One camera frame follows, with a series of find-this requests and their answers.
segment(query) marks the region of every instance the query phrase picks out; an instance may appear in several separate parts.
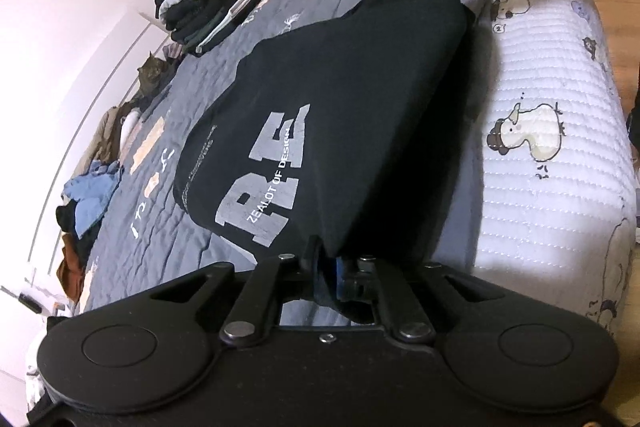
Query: white quilted blanket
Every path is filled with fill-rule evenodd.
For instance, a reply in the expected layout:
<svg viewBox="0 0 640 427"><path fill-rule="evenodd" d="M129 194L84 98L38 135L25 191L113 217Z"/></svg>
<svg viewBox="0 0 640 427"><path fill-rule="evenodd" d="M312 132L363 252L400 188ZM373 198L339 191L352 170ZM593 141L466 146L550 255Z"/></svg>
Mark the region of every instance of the white quilted blanket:
<svg viewBox="0 0 640 427"><path fill-rule="evenodd" d="M593 0L497 0L475 275L620 318L634 245L630 147Z"/></svg>

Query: cartoon animal print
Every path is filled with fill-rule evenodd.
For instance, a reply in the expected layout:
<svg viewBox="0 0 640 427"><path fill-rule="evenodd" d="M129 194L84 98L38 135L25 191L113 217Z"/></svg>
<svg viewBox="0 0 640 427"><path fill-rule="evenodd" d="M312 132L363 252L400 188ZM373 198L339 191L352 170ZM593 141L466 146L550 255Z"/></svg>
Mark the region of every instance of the cartoon animal print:
<svg viewBox="0 0 640 427"><path fill-rule="evenodd" d="M529 8L529 0L495 0L491 5L491 20L511 19L516 14L528 12Z"/></svg>
<svg viewBox="0 0 640 427"><path fill-rule="evenodd" d="M556 107L541 103L533 109L521 110L518 102L507 118L498 118L486 144L504 156L527 142L536 162L549 161L558 154L565 136L564 123L559 120L561 114L558 103Z"/></svg>
<svg viewBox="0 0 640 427"><path fill-rule="evenodd" d="M280 31L280 35L282 35L283 33L287 33L291 31L291 25L296 22L298 19L300 19L300 14L299 13L294 13L291 17L287 17L284 21L284 28Z"/></svg>
<svg viewBox="0 0 640 427"><path fill-rule="evenodd" d="M597 42L593 39L585 37L582 39L582 44L584 44L584 49L587 50L591 54L591 60L596 59L596 46Z"/></svg>
<svg viewBox="0 0 640 427"><path fill-rule="evenodd" d="M589 22L589 12L584 7L584 4L582 4L580 1L571 1L571 8L577 16L582 17L584 20Z"/></svg>
<svg viewBox="0 0 640 427"><path fill-rule="evenodd" d="M539 180L546 180L549 178L549 174L548 174L549 171L546 168L546 165L541 165L540 167L537 167L536 171L540 171L536 174L536 178L538 178Z"/></svg>
<svg viewBox="0 0 640 427"><path fill-rule="evenodd" d="M631 225L628 219L623 219L609 238L605 266L602 272L602 288L600 298L589 302L586 316L591 317L607 331L611 330L611 323L618 317L618 309L622 296L628 287L631 277L632 256ZM626 268L620 263L620 251L629 251Z"/></svg>

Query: bed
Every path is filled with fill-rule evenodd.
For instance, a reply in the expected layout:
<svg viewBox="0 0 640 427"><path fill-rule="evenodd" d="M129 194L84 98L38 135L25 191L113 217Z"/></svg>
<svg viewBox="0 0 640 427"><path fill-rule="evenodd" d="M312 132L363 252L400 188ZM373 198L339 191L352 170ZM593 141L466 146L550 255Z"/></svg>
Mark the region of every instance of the bed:
<svg viewBox="0 0 640 427"><path fill-rule="evenodd" d="M81 311L216 261L252 269L250 253L196 226L176 205L180 148L258 41L340 16L358 1L263 0L222 44L181 64L132 150L150 134L158 140L134 172L132 158L124 164L89 259ZM484 80L440 237L447 248L437 245L432 258L447 263L452 249L469 251L462 269L614 331L634 244L635 193L593 1L462 1L478 17L474 56ZM287 304L282 323L347 319L297 301Z"/></svg>

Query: gray quilt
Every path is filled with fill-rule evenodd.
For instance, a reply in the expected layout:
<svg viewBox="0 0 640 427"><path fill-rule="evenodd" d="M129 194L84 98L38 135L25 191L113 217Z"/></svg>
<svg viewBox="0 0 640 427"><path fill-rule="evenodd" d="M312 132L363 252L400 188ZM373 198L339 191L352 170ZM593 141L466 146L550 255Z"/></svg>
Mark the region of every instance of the gray quilt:
<svg viewBox="0 0 640 427"><path fill-rule="evenodd" d="M90 287L85 289L90 292L87 310L216 261L231 261L238 271L252 269L254 260L250 256L196 226L175 203L172 182L180 149L203 111L234 81L238 62L257 42L339 17L359 1L263 0L222 44L202 58L184 60L166 97L145 121L132 151L138 149L160 118L164 121L162 135L133 174L129 156L122 182L102 222L88 264L95 267ZM480 14L492 0L462 1ZM150 190L152 178L158 180L158 185ZM283 324L341 325L345 321L336 312L306 301L289 303L282 317Z"/></svg>

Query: black sweatshirt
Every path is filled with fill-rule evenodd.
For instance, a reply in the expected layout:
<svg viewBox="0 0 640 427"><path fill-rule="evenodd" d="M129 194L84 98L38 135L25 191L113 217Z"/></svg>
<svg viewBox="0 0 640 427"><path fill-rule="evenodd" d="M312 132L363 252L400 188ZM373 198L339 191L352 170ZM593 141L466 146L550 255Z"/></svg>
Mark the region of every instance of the black sweatshirt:
<svg viewBox="0 0 640 427"><path fill-rule="evenodd" d="M260 42L188 136L175 201L258 260L301 255L313 235L330 257L355 230L393 235L362 220L406 211L376 197L467 21L460 0L362 0Z"/></svg>

